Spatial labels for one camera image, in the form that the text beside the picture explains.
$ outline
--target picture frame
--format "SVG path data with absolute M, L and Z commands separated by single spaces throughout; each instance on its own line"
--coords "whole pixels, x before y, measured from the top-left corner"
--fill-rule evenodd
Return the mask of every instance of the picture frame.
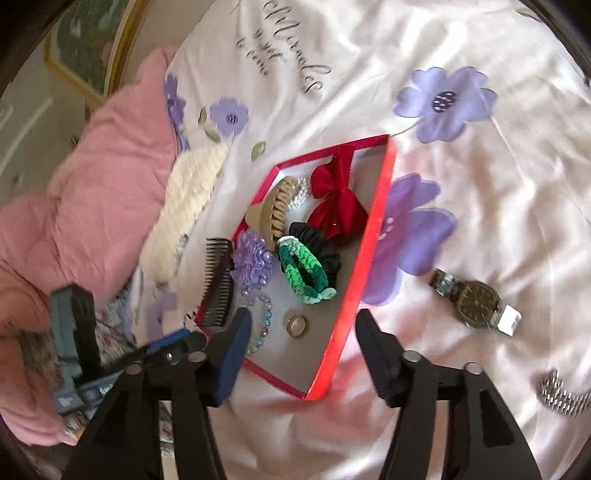
M 45 63 L 94 103 L 120 87 L 150 0 L 78 0 L 46 37 Z

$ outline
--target gold watch dial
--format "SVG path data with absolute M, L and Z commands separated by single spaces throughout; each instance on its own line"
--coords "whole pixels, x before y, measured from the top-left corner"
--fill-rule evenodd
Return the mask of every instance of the gold watch dial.
M 459 317 L 474 327 L 484 327 L 492 319 L 500 298 L 496 290 L 479 281 L 467 282 L 456 303 Z

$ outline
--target gold ring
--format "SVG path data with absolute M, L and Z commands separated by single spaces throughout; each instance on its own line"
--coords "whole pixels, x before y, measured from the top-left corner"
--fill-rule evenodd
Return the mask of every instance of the gold ring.
M 290 321 L 287 322 L 287 333 L 293 338 L 302 338 L 306 333 L 308 333 L 308 328 L 310 328 L 310 322 L 308 322 L 306 317 L 300 315 L 299 313 L 294 315 L 292 318 L 290 318 Z

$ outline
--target red ribbon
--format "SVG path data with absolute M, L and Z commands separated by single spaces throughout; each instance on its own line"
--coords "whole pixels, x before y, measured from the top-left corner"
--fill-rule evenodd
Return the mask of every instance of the red ribbon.
M 310 214 L 308 224 L 341 245 L 362 234 L 368 220 L 368 214 L 349 188 L 354 152 L 352 146 L 343 145 L 329 163 L 316 167 L 310 177 L 312 196 L 327 198 Z

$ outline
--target green braided bracelet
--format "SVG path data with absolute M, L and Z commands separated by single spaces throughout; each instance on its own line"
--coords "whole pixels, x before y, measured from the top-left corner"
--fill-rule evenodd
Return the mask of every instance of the green braided bracelet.
M 311 304 L 330 300 L 336 295 L 336 290 L 329 287 L 326 272 L 322 269 L 320 262 L 296 237 L 282 236 L 277 244 L 279 245 L 281 269 L 296 297 L 304 303 Z M 312 276 L 313 287 L 305 284 L 298 270 L 298 264 L 301 264 Z

